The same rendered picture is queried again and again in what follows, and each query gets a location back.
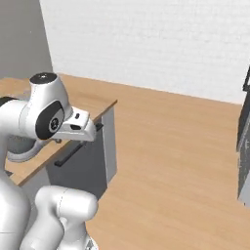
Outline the grey cupboard door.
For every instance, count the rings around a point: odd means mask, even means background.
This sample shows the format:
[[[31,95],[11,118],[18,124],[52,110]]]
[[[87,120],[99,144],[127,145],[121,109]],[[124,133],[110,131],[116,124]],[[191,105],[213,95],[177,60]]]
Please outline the grey cupboard door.
[[[81,147],[62,167],[54,165],[55,161],[64,159],[79,143],[69,141],[48,162],[46,169],[50,183],[85,190],[100,199],[107,188],[103,128],[97,132],[93,142]]]

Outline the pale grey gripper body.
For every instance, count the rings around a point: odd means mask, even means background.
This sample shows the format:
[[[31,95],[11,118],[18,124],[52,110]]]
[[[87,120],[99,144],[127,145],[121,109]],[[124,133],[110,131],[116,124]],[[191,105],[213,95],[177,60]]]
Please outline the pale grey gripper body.
[[[62,140],[75,140],[93,142],[96,138],[96,126],[91,119],[87,121],[87,125],[80,130],[73,130],[71,127],[68,129],[60,128],[56,133],[57,139]]]

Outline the grey island cupboard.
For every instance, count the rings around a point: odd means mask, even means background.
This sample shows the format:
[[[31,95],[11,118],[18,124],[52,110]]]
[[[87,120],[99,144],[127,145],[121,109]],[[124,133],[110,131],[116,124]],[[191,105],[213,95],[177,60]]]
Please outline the grey island cupboard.
[[[106,183],[108,186],[109,182],[117,172],[114,108],[111,107],[108,111],[106,111],[96,121],[96,124],[99,121],[101,121],[104,124],[103,126],[104,162],[105,162],[105,172],[106,172]],[[26,229],[31,228],[37,216],[37,209],[34,205],[34,198],[36,192],[43,186],[51,185],[46,166],[48,162],[51,160],[51,158],[55,156],[55,154],[50,155],[50,157],[41,165],[41,169],[22,186],[23,191],[26,193],[31,203],[31,213]]]

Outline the dark grey tall appliance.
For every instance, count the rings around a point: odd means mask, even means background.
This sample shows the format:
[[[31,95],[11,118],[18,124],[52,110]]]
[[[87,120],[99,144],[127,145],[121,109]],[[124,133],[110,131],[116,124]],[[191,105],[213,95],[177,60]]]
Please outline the dark grey tall appliance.
[[[250,208],[250,65],[242,87],[245,101],[238,119],[236,151],[238,152],[237,199]]]

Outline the grey round sink basin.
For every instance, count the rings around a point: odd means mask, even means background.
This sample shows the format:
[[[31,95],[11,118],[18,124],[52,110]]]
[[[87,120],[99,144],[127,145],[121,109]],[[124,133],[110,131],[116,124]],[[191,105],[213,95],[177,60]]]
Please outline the grey round sink basin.
[[[12,162],[25,162],[33,158],[48,142],[26,137],[10,136],[7,158]]]

